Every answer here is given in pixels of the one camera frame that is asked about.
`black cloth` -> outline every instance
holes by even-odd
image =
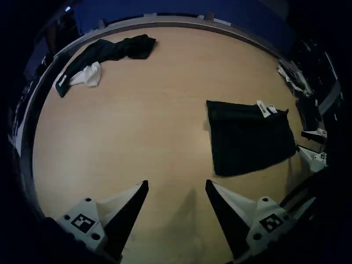
[[[98,40],[90,44],[67,67],[63,75],[57,80],[55,87],[61,97],[69,90],[70,78],[95,62],[106,60],[120,60],[125,56],[131,59],[146,59],[153,50],[155,39],[147,35],[125,38],[123,41],[112,43],[107,40]]]
[[[263,117],[258,105],[206,102],[215,173],[234,176],[267,168],[293,156],[296,143],[288,110]]]

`screw hole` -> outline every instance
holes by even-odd
[[[97,233],[93,233],[93,234],[91,235],[91,237],[92,237],[92,239],[94,239],[94,240],[99,240],[99,239],[100,239],[100,235],[98,235]]]
[[[253,235],[254,240],[260,240],[262,238],[262,235],[260,233],[256,233]]]

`white bracket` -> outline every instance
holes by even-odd
[[[119,214],[121,209],[124,208],[128,202],[133,200],[136,204],[136,206],[134,206],[135,208],[129,210],[128,212],[123,212],[123,215],[119,214],[120,218],[126,216],[126,219],[131,222],[131,219],[133,219],[133,217],[131,218],[131,215],[138,215],[147,192],[148,181],[143,181],[136,184],[134,187],[101,202],[97,202],[90,197],[84,198],[70,211],[60,217],[57,220],[57,223],[66,232],[73,234],[76,240],[83,241],[89,250],[98,255],[104,255],[110,261],[119,263],[121,260],[120,254],[116,257],[111,256],[105,251],[106,245],[112,238],[106,233],[105,228],[109,225],[109,223],[114,225],[114,217]],[[124,227],[113,227],[115,230],[119,230],[119,228]]]
[[[212,194],[214,193],[217,193],[217,197],[220,196],[222,200],[230,206],[231,210],[240,217],[245,226],[247,225],[249,227],[245,241],[237,241],[236,243],[236,245],[247,243],[249,247],[243,254],[236,256],[236,258],[233,260],[234,264],[239,264],[251,256],[260,254],[267,249],[270,243],[277,242],[282,235],[288,233],[294,227],[294,225],[297,223],[297,220],[315,200],[315,198],[311,198],[305,202],[297,211],[287,212],[284,208],[282,208],[269,197],[261,197],[256,202],[247,199],[246,197],[243,197],[235,192],[232,192],[210,180],[207,181],[206,190],[217,215],[218,212],[216,211],[216,206],[214,207],[214,205],[215,203],[221,203],[221,201],[211,199],[211,197],[213,197]],[[231,214],[232,212],[230,211],[226,212],[225,217]],[[236,230],[236,227],[241,228],[241,225],[237,226],[236,222],[233,222],[233,224],[235,226],[229,230],[229,233],[227,233],[228,227],[222,226],[227,238],[230,233],[234,234],[234,236],[237,236],[232,231]]]
[[[309,164],[312,172],[318,172],[328,166],[326,164],[327,154],[325,152],[318,153],[299,145],[297,145],[297,151],[301,158]]]

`black pants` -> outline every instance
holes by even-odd
[[[215,173],[233,176],[267,168],[296,152],[288,110],[264,118],[257,105],[207,101]]]

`table surface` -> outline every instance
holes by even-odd
[[[107,61],[98,87],[76,85],[64,98],[49,92],[33,150],[40,206],[57,219],[84,197],[105,199],[149,180],[122,263],[225,263],[231,252],[205,181],[253,200],[280,202],[307,174],[295,155],[258,172],[214,175],[205,101],[262,100],[289,109],[296,142],[317,146],[300,136],[295,98],[276,58],[197,29],[138,29],[104,39],[140,34],[157,39],[149,59]]]

